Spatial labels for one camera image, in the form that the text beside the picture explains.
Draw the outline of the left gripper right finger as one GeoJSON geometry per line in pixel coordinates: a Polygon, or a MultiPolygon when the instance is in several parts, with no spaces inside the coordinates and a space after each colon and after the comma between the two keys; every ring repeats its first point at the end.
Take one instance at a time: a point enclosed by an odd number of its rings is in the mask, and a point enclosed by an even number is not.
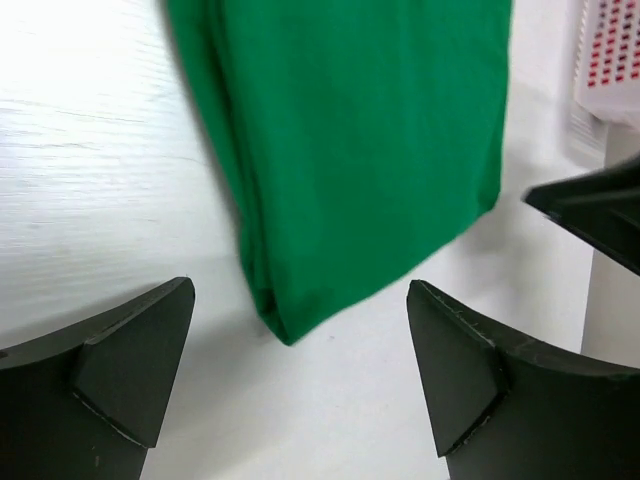
{"type": "Polygon", "coordinates": [[[411,282],[411,337],[453,479],[635,479],[639,372],[550,345],[411,282]]]}

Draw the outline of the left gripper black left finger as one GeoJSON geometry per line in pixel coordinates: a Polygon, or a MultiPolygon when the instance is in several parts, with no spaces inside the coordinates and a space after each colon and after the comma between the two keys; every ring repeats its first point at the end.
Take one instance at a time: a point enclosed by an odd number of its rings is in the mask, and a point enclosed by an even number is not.
{"type": "Polygon", "coordinates": [[[187,277],[1,352],[4,479],[137,479],[195,304],[187,277]]]}

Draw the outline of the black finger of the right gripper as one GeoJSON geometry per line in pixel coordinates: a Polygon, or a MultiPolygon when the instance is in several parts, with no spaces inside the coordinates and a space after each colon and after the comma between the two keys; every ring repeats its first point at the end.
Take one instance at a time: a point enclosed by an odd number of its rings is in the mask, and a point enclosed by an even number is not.
{"type": "Polygon", "coordinates": [[[529,189],[523,201],[634,274],[639,273],[639,156],[529,189]]]}

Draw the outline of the green t shirt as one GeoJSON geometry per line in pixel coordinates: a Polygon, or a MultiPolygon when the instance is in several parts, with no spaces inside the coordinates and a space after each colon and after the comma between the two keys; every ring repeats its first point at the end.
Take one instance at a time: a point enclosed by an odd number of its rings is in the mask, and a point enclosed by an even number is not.
{"type": "Polygon", "coordinates": [[[508,1],[171,1],[259,316],[296,343],[500,193],[508,1]]]}

